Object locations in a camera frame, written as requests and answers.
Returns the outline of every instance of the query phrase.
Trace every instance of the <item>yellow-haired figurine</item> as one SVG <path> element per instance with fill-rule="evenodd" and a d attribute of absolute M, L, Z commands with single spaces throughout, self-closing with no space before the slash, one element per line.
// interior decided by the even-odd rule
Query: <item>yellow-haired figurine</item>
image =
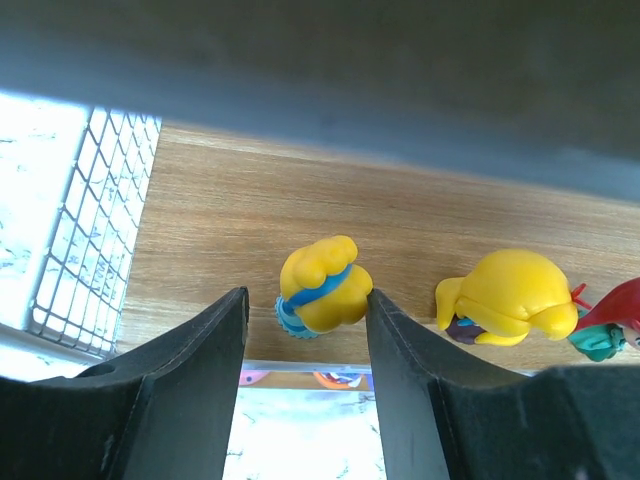
<path fill-rule="evenodd" d="M 498 250 L 466 277 L 438 284 L 438 328 L 466 344 L 512 346 L 532 328 L 562 340 L 576 328 L 583 288 L 572 292 L 562 270 L 538 253 Z"/>
<path fill-rule="evenodd" d="M 362 319 L 373 281 L 353 263 L 357 256 L 355 242 L 344 235 L 293 252 L 280 272 L 275 306 L 282 328 L 294 337 L 314 338 Z"/>

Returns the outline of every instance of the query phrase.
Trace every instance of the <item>wooden shelf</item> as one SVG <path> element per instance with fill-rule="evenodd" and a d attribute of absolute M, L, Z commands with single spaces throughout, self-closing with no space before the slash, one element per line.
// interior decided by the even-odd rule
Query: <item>wooden shelf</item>
<path fill-rule="evenodd" d="M 640 274 L 635 206 L 375 161 L 165 126 L 119 349 L 129 350 L 247 285 L 248 359 L 368 364 L 364 322 L 303 341 L 289 337 L 273 313 L 287 255 L 337 233 L 356 240 L 358 263 L 376 286 L 428 326 L 438 281 L 466 274 L 498 248 L 549 256 L 574 284 L 587 282 L 583 297 L 591 302 Z M 541 335 L 515 348 L 470 348 L 513 369 L 588 362 L 566 341 Z M 624 352 L 608 364 L 639 360 L 636 352 Z"/>

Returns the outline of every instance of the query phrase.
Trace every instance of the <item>white wire rack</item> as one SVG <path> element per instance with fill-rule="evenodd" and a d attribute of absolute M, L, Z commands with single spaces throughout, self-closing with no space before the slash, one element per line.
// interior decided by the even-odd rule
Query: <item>white wire rack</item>
<path fill-rule="evenodd" d="M 94 108 L 28 309 L 27 331 L 108 357 L 161 120 Z"/>

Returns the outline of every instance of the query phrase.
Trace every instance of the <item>gray panel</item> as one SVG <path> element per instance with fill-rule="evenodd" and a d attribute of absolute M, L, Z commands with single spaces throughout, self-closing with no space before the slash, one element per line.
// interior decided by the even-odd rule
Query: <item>gray panel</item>
<path fill-rule="evenodd" d="M 633 2 L 0 1 L 0 83 L 640 200 Z"/>

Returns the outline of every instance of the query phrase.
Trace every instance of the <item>small toy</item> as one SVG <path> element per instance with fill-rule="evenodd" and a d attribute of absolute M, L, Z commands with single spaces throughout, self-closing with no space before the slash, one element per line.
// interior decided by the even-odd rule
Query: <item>small toy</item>
<path fill-rule="evenodd" d="M 627 343 L 640 350 L 640 278 L 618 285 L 583 312 L 568 340 L 594 362 L 613 358 Z"/>
<path fill-rule="evenodd" d="M 357 256 L 358 247 L 345 235 L 293 252 L 280 272 L 275 305 L 282 328 L 294 337 L 314 338 L 361 320 L 373 281 L 353 263 Z"/>
<path fill-rule="evenodd" d="M 240 372 L 240 386 L 253 385 L 269 375 L 269 373 L 266 370 L 242 370 Z"/>
<path fill-rule="evenodd" d="M 572 292 L 562 270 L 538 253 L 498 250 L 466 277 L 438 284 L 438 328 L 467 344 L 512 346 L 532 328 L 550 340 L 562 340 L 578 323 L 582 289 L 584 285 Z"/>
<path fill-rule="evenodd" d="M 313 376 L 320 385 L 329 390 L 349 390 L 358 388 L 364 375 L 360 373 L 319 373 L 313 372 Z"/>

